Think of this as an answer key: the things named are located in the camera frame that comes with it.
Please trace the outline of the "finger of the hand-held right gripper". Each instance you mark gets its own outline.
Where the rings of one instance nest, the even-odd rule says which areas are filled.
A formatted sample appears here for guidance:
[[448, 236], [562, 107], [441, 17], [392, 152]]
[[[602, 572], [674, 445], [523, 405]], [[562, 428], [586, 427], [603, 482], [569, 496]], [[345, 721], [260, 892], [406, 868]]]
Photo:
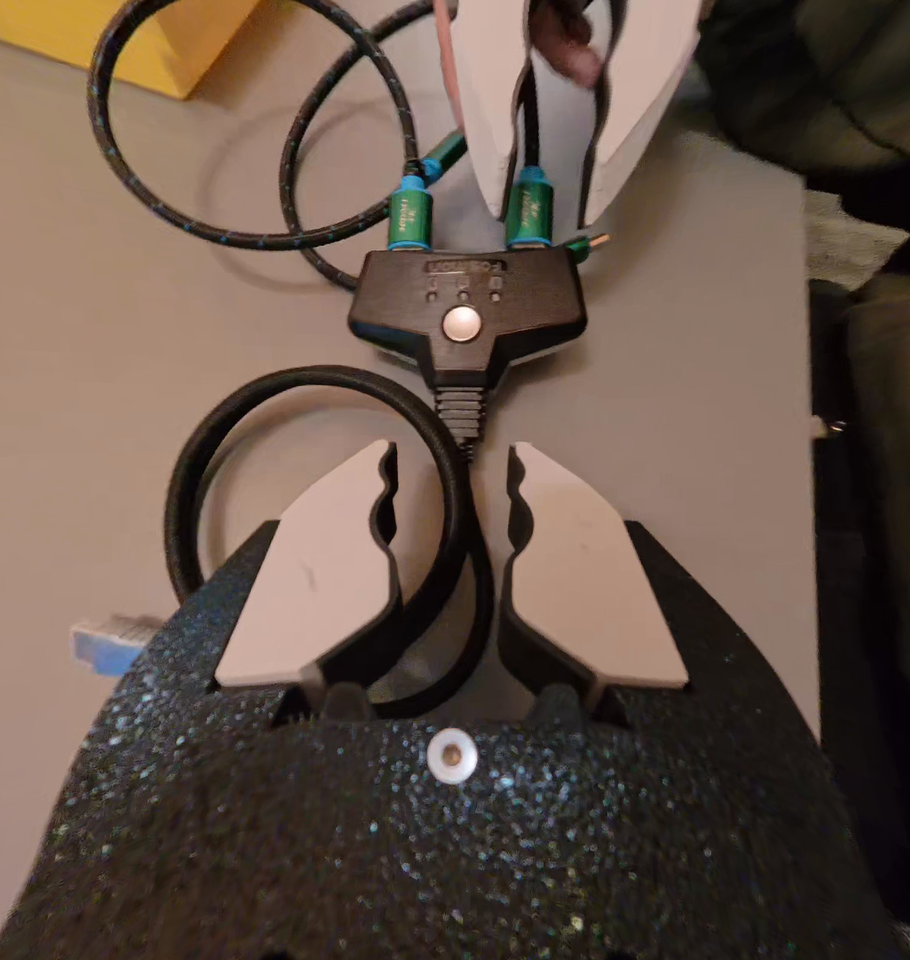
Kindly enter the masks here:
[[531, 68], [529, 1], [459, 1], [453, 55], [462, 130], [489, 213], [507, 216], [519, 158], [521, 87]]
[[609, 2], [610, 33], [581, 172], [579, 228], [602, 216], [640, 163], [689, 68], [702, 5]]

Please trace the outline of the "person's right hand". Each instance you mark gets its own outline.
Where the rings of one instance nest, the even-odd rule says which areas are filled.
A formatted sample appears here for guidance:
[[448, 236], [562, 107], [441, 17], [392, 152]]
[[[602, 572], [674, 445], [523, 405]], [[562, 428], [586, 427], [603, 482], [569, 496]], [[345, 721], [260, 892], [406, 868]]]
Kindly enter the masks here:
[[[439, 64], [456, 124], [464, 127], [451, 23], [458, 3], [434, 1]], [[529, 7], [529, 35], [534, 48], [559, 76], [581, 89], [590, 89], [602, 71], [602, 60], [591, 41], [593, 28], [584, 15], [584, 2], [533, 1]]]

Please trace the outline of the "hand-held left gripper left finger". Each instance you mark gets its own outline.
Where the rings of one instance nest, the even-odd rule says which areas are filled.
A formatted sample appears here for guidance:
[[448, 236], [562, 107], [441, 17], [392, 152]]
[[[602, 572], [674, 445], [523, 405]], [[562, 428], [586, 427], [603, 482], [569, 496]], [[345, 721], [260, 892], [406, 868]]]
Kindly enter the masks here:
[[223, 689], [341, 682], [368, 687], [376, 636], [401, 610], [397, 445], [377, 439], [281, 514], [214, 672]]

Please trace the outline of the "grey desk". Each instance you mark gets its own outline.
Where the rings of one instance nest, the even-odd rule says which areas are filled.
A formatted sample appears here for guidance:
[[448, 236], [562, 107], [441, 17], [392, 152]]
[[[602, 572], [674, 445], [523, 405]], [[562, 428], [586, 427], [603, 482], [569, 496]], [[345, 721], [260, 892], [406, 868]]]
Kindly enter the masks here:
[[[122, 150], [190, 215], [279, 230], [283, 140], [347, 45], [317, 14], [266, 2], [191, 101], [115, 86]], [[681, 561], [817, 731], [804, 191], [695, 124], [666, 113], [599, 221], [612, 239], [583, 265], [585, 334], [497, 390], [476, 503], [500, 574], [507, 449], [533, 444]], [[369, 63], [323, 105], [304, 157], [312, 226], [398, 182], [397, 114]], [[220, 249], [154, 217], [101, 158], [84, 71], [0, 44], [0, 926], [113, 688], [72, 659], [70, 628], [177, 606], [161, 515], [197, 423], [242, 384], [311, 364], [368, 368], [430, 400], [415, 369], [353, 338], [350, 303], [298, 254]], [[406, 423], [354, 392], [296, 390], [239, 434], [205, 503], [207, 566], [386, 438], [392, 548], [406, 594], [419, 584], [439, 485]]]

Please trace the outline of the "person's leg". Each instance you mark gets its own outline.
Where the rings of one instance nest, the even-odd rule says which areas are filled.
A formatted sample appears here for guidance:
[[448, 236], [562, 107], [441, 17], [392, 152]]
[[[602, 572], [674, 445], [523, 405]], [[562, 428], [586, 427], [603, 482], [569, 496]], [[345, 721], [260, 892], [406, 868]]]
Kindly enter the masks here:
[[868, 449], [910, 684], [910, 275], [867, 283], [847, 314], [846, 348]]

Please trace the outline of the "black video switch with cable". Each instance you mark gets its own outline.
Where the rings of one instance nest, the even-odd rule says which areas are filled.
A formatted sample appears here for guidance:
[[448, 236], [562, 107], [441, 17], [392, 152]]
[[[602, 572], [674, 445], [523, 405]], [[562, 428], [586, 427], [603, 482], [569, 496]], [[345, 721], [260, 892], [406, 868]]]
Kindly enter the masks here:
[[357, 281], [347, 322], [379, 350], [413, 361], [434, 409], [393, 380], [351, 366], [293, 367], [260, 377], [221, 402], [178, 455], [166, 494], [164, 554], [174, 593], [185, 602], [201, 588], [198, 529], [204, 477], [217, 450], [247, 414], [274, 397], [309, 386], [361, 393], [413, 426], [435, 461], [442, 493], [436, 557], [382, 641], [382, 660], [357, 641], [336, 654], [335, 681], [369, 687], [435, 621], [471, 563], [475, 601], [469, 634], [449, 670], [424, 690], [379, 703], [385, 719], [414, 719], [448, 702], [479, 665], [496, 608], [493, 565], [473, 497], [470, 463], [485, 430], [489, 394], [509, 366], [557, 350], [588, 326], [578, 266], [591, 251], [578, 237], [564, 245], [491, 253], [421, 249], [372, 251]]

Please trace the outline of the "yellow plastic box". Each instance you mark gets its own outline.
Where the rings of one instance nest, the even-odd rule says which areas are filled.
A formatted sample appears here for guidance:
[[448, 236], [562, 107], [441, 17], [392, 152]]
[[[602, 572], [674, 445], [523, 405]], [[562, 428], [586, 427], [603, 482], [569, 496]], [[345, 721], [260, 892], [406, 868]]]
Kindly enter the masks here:
[[[118, 1], [0, 1], [0, 42], [87, 68]], [[181, 1], [139, 27], [115, 78], [184, 101], [257, 8], [257, 1]]]

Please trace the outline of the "person's right forearm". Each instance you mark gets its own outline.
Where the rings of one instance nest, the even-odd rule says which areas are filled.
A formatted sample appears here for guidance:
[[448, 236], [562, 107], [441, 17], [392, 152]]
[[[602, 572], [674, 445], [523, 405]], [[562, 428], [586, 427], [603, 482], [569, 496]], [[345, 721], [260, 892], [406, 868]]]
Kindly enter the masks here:
[[910, 1], [713, 2], [696, 63], [742, 151], [910, 187]]

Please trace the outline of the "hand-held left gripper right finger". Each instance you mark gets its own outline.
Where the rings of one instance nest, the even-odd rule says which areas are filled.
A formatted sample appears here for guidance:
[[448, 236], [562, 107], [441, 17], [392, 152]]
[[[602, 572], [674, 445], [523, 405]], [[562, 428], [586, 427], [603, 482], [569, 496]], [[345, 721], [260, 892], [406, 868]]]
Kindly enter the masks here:
[[509, 449], [507, 494], [509, 675], [527, 690], [683, 689], [689, 672], [619, 511], [527, 441]]

